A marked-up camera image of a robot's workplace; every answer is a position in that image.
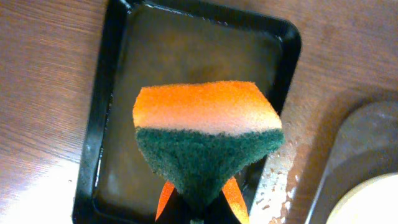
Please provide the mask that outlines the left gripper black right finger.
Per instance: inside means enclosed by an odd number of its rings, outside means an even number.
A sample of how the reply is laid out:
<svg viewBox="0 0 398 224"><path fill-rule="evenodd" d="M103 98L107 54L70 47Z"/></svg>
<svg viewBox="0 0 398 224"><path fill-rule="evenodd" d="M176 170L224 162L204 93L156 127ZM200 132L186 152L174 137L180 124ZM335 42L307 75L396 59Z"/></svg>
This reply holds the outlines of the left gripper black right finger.
<svg viewBox="0 0 398 224"><path fill-rule="evenodd" d="M241 224L223 194L207 206L204 213L204 224Z"/></svg>

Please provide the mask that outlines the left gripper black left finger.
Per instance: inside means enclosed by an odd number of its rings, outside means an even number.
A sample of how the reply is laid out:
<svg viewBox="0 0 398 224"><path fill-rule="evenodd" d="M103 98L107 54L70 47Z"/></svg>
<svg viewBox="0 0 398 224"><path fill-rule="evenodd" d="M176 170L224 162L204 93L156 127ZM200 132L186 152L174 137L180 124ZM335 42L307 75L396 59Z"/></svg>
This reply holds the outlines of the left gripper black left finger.
<svg viewBox="0 0 398 224"><path fill-rule="evenodd" d="M163 188L159 197L155 224L190 224L189 206L176 189Z"/></svg>

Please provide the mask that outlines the orange green sponge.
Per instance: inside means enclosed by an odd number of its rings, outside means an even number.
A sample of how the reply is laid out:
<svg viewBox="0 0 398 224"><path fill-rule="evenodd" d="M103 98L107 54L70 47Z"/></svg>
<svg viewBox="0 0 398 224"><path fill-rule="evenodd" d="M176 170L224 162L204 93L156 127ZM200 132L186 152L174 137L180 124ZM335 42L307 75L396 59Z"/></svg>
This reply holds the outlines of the orange green sponge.
<svg viewBox="0 0 398 224"><path fill-rule="evenodd" d="M235 175L285 141L279 115L252 82L148 86L132 111L137 146L190 208L190 223L223 194L240 223L249 215Z"/></svg>

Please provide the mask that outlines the white plate back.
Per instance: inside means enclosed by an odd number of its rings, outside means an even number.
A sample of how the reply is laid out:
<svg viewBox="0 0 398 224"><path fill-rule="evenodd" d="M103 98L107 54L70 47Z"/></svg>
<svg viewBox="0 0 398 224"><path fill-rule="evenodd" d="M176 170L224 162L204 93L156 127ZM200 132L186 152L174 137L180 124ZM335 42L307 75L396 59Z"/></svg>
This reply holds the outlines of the white plate back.
<svg viewBox="0 0 398 224"><path fill-rule="evenodd" d="M366 180L334 206L326 224L397 224L397 173Z"/></svg>

